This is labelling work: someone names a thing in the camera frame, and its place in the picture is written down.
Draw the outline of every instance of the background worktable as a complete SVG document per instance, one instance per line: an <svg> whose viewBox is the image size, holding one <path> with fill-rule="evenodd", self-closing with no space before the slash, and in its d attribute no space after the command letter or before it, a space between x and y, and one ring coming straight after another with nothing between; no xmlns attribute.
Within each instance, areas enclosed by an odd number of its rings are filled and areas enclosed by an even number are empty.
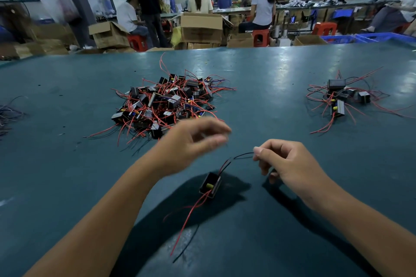
<svg viewBox="0 0 416 277"><path fill-rule="evenodd" d="M381 105L416 103L416 53L398 43L216 48L168 51L169 71L217 74L237 91L212 104L233 129L227 146L158 182L143 204L114 276L366 276L372 268L327 222L284 187L268 186L251 159L225 171L215 199L195 210L169 253L205 175L269 138L301 141L339 185L416 233L416 120L361 107L324 135L329 121L306 101L308 84L324 85L378 67ZM122 92L157 81L161 52L44 56L0 66L0 100L27 113L0 141L0 275L21 276L65 235L155 141L126 148L117 133L83 136L113 125ZM404 114L415 116L415 110ZM175 263L174 258L198 232Z"/></svg>

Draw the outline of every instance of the stool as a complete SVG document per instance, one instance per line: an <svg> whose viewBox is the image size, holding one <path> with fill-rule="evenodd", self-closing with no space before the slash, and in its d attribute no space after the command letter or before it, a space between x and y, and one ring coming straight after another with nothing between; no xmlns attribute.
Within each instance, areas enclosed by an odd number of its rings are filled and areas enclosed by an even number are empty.
<svg viewBox="0 0 416 277"><path fill-rule="evenodd" d="M269 29L254 30L252 33L254 39L254 47L267 47L267 45L269 44L269 32ZM263 37L263 42L261 43L257 42L259 35Z"/></svg>
<svg viewBox="0 0 416 277"><path fill-rule="evenodd" d="M402 24L401 26L396 27L393 32L394 33L398 33L398 34L402 34L404 31L407 30L407 28L411 25L412 22L408 22L405 24Z"/></svg>
<svg viewBox="0 0 416 277"><path fill-rule="evenodd" d="M128 43L130 47L134 49L136 52L146 52L147 51L147 43L146 38L140 35L128 35L127 36Z"/></svg>
<svg viewBox="0 0 416 277"><path fill-rule="evenodd" d="M336 33L336 23L334 22L318 22L313 28L312 34L314 35L335 35Z"/></svg>

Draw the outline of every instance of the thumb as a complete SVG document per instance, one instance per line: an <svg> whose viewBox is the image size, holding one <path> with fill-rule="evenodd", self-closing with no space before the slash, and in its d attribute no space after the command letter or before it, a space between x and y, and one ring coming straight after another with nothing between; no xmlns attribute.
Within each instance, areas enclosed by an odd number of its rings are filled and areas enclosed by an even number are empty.
<svg viewBox="0 0 416 277"><path fill-rule="evenodd" d="M266 161L276 170L279 170L279 168L282 167L282 165L285 164L286 161L286 159L282 158L270 149L254 147L253 152L260 160Z"/></svg>
<svg viewBox="0 0 416 277"><path fill-rule="evenodd" d="M228 141L228 136L216 134L202 139L200 142L192 143L190 151L194 156L201 156L207 152L213 151Z"/></svg>

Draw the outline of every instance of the yellow plastic bag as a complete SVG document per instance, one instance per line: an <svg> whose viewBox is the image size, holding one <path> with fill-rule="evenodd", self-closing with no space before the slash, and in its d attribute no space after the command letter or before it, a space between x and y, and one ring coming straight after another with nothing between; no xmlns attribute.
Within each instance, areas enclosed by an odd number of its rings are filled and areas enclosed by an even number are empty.
<svg viewBox="0 0 416 277"><path fill-rule="evenodd" d="M180 42L182 42L182 30L180 29L180 26L177 26L177 27L174 27L172 31L171 44L173 46L176 46Z"/></svg>

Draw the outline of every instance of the woman with ponytail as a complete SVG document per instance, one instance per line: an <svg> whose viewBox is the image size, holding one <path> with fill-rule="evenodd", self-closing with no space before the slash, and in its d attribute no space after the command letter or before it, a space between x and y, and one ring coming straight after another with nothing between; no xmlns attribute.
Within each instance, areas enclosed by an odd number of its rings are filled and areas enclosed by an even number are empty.
<svg viewBox="0 0 416 277"><path fill-rule="evenodd" d="M188 0L188 11L196 13L212 13L211 0Z"/></svg>
<svg viewBox="0 0 416 277"><path fill-rule="evenodd" d="M239 33L253 30L265 30L270 27L276 14L276 0L252 0L250 22L242 22L238 26Z"/></svg>

